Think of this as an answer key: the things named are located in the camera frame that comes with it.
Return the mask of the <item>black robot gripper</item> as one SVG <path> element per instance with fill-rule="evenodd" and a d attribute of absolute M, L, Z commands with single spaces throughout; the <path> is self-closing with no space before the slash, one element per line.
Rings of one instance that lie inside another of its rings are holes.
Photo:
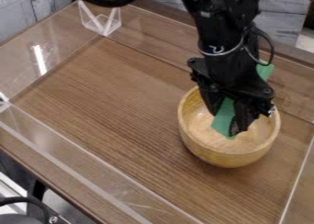
<path fill-rule="evenodd" d="M 271 117 L 275 112 L 275 91 L 259 77 L 256 65 L 244 51 L 227 55 L 210 53 L 187 60 L 191 80 L 199 86 L 211 115 L 216 114 L 226 97 L 234 101 L 231 137 L 247 131 L 260 115 Z"/>

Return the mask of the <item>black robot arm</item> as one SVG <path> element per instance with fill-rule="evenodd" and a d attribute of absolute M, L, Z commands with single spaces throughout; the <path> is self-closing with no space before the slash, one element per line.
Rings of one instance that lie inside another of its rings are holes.
<path fill-rule="evenodd" d="M 202 56 L 187 60 L 191 80 L 216 127 L 232 137 L 248 130 L 259 116 L 271 116 L 275 91 L 259 74 L 259 38 L 255 25 L 259 0 L 180 0 L 192 17 Z"/>

